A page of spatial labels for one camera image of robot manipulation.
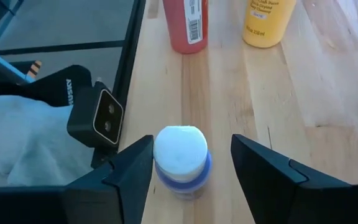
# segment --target wooden table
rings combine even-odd
[[[358,0],[298,1],[270,49],[243,43],[245,4],[209,0],[208,48],[180,55],[162,2],[147,1],[121,146],[194,125],[214,167],[194,202],[176,199],[153,174],[143,223],[253,223],[232,165],[233,133],[358,183]]]

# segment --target yellow bottle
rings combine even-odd
[[[296,0],[248,0],[242,38],[254,47],[271,47],[283,38]]]

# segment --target red bottle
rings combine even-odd
[[[172,48],[199,52],[208,43],[208,0],[163,0]]]

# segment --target white cloth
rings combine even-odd
[[[66,185],[92,170],[93,149],[67,133],[72,107],[0,96],[0,174],[11,185]]]

